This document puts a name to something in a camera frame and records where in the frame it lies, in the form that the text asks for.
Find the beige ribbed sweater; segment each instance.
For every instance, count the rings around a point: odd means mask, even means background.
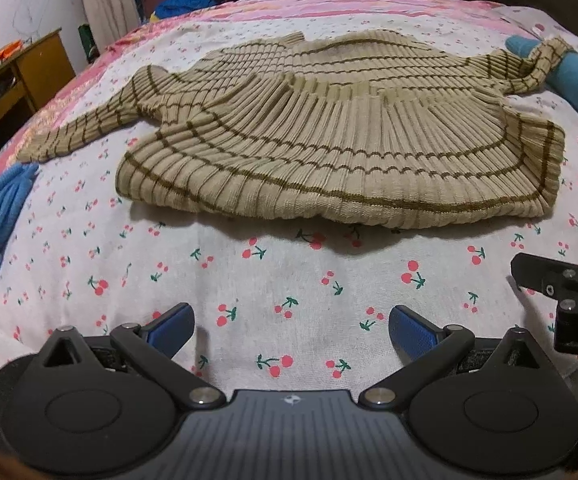
[[[66,155],[145,116],[162,126],[116,175],[134,200],[402,228],[541,216],[556,198],[564,134],[503,95],[537,88],[568,48],[556,39],[529,60],[461,58],[385,30],[251,41],[181,74],[140,69],[19,159]]]

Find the bed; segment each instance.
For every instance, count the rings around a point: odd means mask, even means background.
[[[489,53],[511,34],[578,38],[546,14],[454,0],[252,0],[146,25],[114,44],[19,132],[79,116],[149,62],[180,71],[215,48],[293,30],[308,40],[389,28],[458,55]],[[402,365],[387,334],[394,304],[439,326],[499,337],[525,326],[578,398],[578,356],[552,348],[555,305],[518,290],[519,251],[578,264],[578,114],[544,90],[510,98],[566,132],[551,215],[420,231],[319,219],[251,221],[131,203],[115,193],[121,129],[41,166],[0,269],[0,367],[37,351],[57,326],[103,335],[186,301],[193,338],[175,361],[230,395],[239,388],[348,388],[354,396]]]

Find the wooden desk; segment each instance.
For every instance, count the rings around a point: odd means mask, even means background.
[[[20,50],[0,65],[0,148],[75,77],[60,29]]]

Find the white logo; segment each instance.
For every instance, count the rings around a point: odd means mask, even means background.
[[[287,404],[291,404],[292,406],[294,404],[297,404],[298,402],[300,402],[302,400],[301,397],[298,397],[296,394],[291,394],[289,396],[286,396],[283,398],[283,401],[286,402]]]

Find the black circular disc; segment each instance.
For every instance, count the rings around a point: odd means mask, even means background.
[[[566,386],[541,385],[536,370],[520,367],[485,378],[460,374],[423,388],[409,406],[416,437],[438,457],[481,474],[558,466],[578,441],[578,405]]]
[[[21,381],[1,422],[12,450],[38,470],[120,472],[158,449],[176,423],[169,394],[139,376],[54,368],[45,377]]]

